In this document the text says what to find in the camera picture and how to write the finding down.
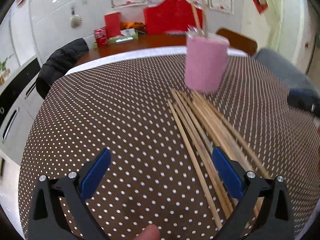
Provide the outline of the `operator hand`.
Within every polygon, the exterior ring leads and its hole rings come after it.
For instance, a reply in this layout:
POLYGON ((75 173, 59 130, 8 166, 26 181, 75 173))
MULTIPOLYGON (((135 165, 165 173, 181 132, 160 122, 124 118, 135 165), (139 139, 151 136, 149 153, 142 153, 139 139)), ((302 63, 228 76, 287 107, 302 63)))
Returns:
POLYGON ((150 224, 134 240, 160 240, 160 231, 156 225, 150 224))

